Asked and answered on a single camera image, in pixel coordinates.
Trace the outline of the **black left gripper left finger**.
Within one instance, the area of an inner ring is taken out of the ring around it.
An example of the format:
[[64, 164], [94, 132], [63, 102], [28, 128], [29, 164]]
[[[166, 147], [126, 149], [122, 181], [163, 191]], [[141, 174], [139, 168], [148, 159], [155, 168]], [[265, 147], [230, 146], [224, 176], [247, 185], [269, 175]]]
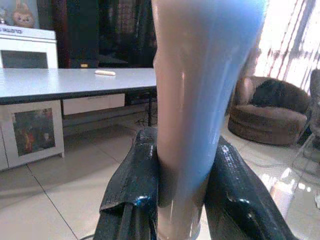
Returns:
[[157, 129], [140, 130], [106, 187], [95, 240], [155, 240], [158, 227]]

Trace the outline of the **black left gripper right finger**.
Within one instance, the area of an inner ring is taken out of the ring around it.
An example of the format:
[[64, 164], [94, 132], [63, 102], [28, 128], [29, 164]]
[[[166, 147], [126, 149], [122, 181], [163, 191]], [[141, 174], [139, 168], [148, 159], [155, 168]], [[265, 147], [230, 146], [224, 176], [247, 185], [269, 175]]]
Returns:
[[219, 138], [205, 195], [213, 240], [294, 240], [267, 188], [238, 150]]

